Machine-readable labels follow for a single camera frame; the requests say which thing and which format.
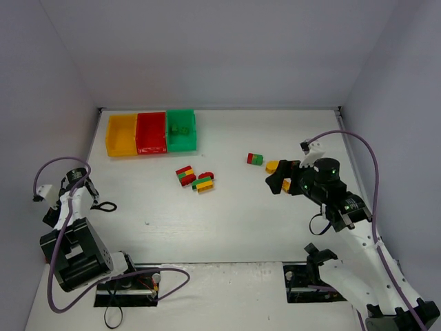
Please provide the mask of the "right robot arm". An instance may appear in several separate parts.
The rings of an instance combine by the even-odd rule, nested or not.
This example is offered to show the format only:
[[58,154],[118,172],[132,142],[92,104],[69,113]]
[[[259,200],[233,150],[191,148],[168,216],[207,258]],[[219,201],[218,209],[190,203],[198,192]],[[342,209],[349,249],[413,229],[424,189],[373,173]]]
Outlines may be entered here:
[[319,250],[310,243],[305,251],[312,281],[326,283],[350,302],[363,330],[428,330],[440,317],[439,308],[409,285],[373,228],[373,214],[340,179],[339,162],[320,158],[303,167],[299,161],[281,160],[265,182],[278,194],[285,179],[290,180],[290,195],[304,196],[320,206],[320,215],[366,276],[362,280],[349,270],[341,253]]

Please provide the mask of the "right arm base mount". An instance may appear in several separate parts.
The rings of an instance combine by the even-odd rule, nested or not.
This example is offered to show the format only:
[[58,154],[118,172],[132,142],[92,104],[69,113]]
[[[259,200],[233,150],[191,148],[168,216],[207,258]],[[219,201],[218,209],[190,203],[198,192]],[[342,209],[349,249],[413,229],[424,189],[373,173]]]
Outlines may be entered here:
[[307,264],[284,263],[283,274],[286,290],[286,299],[290,304],[303,303],[334,303],[346,299],[331,290],[326,290],[328,284],[322,281],[313,281],[309,276]]

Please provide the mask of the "yellow round lego brick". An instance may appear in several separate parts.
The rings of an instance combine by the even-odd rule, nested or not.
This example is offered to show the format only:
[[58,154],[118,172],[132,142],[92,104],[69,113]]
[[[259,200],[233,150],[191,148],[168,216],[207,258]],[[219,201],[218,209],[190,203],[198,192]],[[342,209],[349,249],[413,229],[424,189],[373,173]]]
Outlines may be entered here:
[[268,161],[265,166],[265,171],[268,174],[273,174],[277,170],[278,165],[279,161]]

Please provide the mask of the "green curved lego brick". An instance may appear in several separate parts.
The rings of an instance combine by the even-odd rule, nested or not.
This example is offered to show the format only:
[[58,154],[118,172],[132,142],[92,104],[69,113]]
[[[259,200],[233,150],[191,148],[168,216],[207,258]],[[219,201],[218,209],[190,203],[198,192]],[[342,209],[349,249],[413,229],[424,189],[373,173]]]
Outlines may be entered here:
[[179,134],[180,129],[179,129],[179,127],[177,125],[172,125],[170,127],[170,132],[171,132],[172,135],[177,135],[177,134]]

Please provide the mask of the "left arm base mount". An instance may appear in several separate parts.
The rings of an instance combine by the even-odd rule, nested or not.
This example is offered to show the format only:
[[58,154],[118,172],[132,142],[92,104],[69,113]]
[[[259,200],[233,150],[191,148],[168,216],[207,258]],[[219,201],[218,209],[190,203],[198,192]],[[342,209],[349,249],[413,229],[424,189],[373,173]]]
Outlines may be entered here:
[[152,279],[155,272],[108,281],[97,285],[95,308],[145,308],[158,305],[158,283]]

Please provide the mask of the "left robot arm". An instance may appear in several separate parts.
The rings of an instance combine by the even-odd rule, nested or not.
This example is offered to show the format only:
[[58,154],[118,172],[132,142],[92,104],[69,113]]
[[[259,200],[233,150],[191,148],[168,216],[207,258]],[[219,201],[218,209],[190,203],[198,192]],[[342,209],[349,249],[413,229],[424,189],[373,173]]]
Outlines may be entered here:
[[111,253],[88,220],[92,210],[114,212],[115,203],[100,202],[99,192],[86,176],[85,168],[66,173],[61,187],[41,185],[36,189],[35,201],[45,201],[49,210],[43,222],[52,230],[40,238],[40,247],[47,262],[51,262],[58,236],[65,219],[67,228],[54,267],[54,275],[61,288],[71,292],[92,281],[136,271],[129,254]]

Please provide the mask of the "yellow slanted lego brick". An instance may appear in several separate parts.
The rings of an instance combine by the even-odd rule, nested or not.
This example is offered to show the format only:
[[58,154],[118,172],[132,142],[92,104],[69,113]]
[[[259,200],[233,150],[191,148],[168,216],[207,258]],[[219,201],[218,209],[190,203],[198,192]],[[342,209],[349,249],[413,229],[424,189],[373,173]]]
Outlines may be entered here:
[[288,179],[283,180],[282,189],[284,192],[288,193],[290,190],[291,181]]

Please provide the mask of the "red green lego block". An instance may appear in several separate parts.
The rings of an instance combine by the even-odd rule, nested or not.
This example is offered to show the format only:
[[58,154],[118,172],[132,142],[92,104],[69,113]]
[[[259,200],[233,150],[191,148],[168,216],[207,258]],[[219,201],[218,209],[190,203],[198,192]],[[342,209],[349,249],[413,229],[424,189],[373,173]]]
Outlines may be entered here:
[[255,166],[261,166],[263,164],[263,155],[261,154],[254,154],[249,153],[247,155],[247,164],[255,165]]

